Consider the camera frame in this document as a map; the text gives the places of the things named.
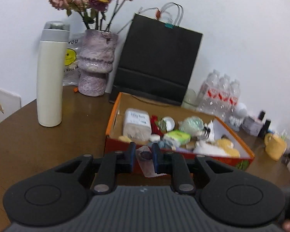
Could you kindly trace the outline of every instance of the white wall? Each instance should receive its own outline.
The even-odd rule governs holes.
[[[204,34],[189,87],[198,91],[216,68],[240,80],[241,101],[250,111],[264,109],[274,126],[290,125],[290,0],[134,0],[126,2],[111,30],[119,30],[140,6],[169,1],[184,7],[182,27]],[[48,0],[0,0],[0,87],[19,94],[23,105],[36,97],[39,37],[50,20],[68,20],[73,33],[85,29],[78,14],[66,19]],[[120,35],[117,57],[126,33]]]

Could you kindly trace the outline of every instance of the cardboard box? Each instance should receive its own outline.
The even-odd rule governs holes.
[[[118,140],[118,137],[122,135],[125,111],[128,108],[146,111],[148,112],[149,116],[157,115],[158,117],[172,117],[176,124],[175,128],[178,127],[179,121],[183,121],[185,118],[191,116],[198,116],[203,120],[204,123],[213,121],[215,137],[218,136],[220,138],[223,134],[225,134],[233,142],[234,148],[237,149],[241,155],[240,158],[213,157],[214,159],[217,159],[228,165],[235,166],[242,170],[245,170],[254,159],[254,153],[249,149],[244,141],[219,118],[213,115],[187,110],[179,106],[163,104],[156,101],[136,97],[127,93],[119,93],[115,101],[106,129],[104,153],[109,153],[116,150],[125,151],[128,148],[128,143]],[[137,144],[137,148],[140,148],[142,145],[146,145],[148,143],[138,141],[135,142]],[[194,153],[181,154],[186,159],[193,159],[195,157]],[[142,173],[137,161],[135,163],[134,172]]]

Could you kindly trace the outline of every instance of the yellow mug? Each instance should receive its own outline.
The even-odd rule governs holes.
[[[272,133],[265,135],[264,143],[266,153],[275,161],[280,159],[287,148],[287,143]]]

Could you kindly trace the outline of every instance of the vase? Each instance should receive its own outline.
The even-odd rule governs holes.
[[[118,35],[111,32],[86,30],[78,57],[81,76],[78,91],[97,97],[105,92],[107,74],[113,70]]]

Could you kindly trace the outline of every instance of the mug handle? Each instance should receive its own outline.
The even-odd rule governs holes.
[[[272,133],[268,133],[268,134],[265,135],[265,137],[264,137],[264,143],[265,143],[266,146],[268,145],[268,143],[270,142],[270,140],[271,140],[272,137],[273,137],[273,134]]]

